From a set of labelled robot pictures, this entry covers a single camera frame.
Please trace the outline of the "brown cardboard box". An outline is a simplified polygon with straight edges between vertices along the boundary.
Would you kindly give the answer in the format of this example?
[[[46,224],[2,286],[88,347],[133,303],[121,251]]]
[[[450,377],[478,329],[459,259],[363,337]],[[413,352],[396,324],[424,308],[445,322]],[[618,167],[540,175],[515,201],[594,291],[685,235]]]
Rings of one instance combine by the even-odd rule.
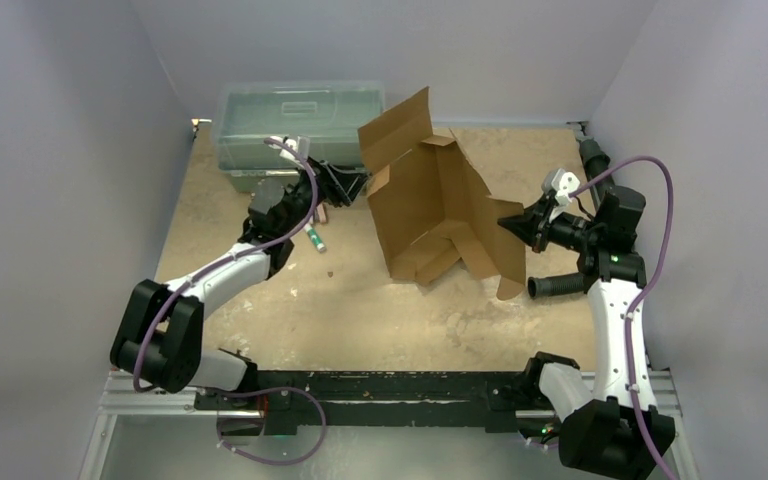
[[[463,262],[476,279],[497,277],[497,299],[511,300],[526,288],[525,246],[498,221],[523,206],[494,197],[457,140],[435,134],[429,93],[419,90],[358,130],[389,276],[428,286]]]

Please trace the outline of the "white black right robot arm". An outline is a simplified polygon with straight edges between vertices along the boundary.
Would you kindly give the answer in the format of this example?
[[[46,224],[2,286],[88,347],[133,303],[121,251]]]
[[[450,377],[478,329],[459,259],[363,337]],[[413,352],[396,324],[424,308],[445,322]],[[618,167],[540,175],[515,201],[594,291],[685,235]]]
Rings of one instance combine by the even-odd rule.
[[[645,197],[608,188],[592,219],[563,212],[548,190],[521,214],[499,219],[539,253],[556,244],[578,253],[594,324],[597,367],[587,386],[575,362],[539,352],[521,381],[524,399],[551,404],[560,422],[555,437],[561,463],[612,479],[646,479],[675,438],[672,417],[659,412],[646,372],[640,294],[645,262],[633,248]]]

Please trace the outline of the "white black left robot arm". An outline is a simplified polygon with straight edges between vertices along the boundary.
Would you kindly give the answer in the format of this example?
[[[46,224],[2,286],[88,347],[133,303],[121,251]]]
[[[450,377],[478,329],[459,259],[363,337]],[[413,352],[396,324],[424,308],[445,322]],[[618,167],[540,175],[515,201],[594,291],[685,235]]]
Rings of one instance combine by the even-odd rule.
[[[368,173],[309,159],[296,183],[273,177],[255,187],[237,242],[218,259],[183,277],[138,283],[114,337],[111,364],[132,374],[138,392],[177,393],[186,387],[218,390],[232,408],[252,405],[258,367],[240,353],[203,347],[204,323],[249,287],[271,279],[286,265],[292,236],[316,208],[351,205]]]

